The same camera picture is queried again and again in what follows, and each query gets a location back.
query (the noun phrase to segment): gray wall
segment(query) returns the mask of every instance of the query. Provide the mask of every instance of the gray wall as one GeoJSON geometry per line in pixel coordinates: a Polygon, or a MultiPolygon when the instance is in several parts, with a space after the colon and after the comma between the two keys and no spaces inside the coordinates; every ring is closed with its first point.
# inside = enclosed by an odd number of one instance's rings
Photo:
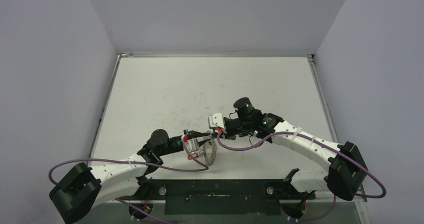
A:
{"type": "Polygon", "coordinates": [[[315,53],[345,0],[90,0],[119,52],[315,53]]]}
{"type": "Polygon", "coordinates": [[[423,26],[424,0],[346,0],[315,58],[340,141],[387,187],[373,223],[424,223],[423,26]]]}
{"type": "Polygon", "coordinates": [[[115,61],[89,0],[0,0],[0,223],[63,223],[47,172],[88,156],[115,61]]]}

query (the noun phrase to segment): screw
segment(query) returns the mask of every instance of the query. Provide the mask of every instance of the screw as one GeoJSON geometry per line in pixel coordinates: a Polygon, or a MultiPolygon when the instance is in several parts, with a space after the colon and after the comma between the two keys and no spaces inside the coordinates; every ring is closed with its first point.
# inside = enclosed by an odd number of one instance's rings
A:
{"type": "Polygon", "coordinates": [[[266,191],[268,194],[272,195],[274,193],[274,188],[272,188],[271,186],[267,188],[266,191]]]}
{"type": "Polygon", "coordinates": [[[166,194],[166,188],[165,187],[161,187],[161,188],[159,188],[159,194],[161,194],[161,195],[165,195],[166,194]]]}

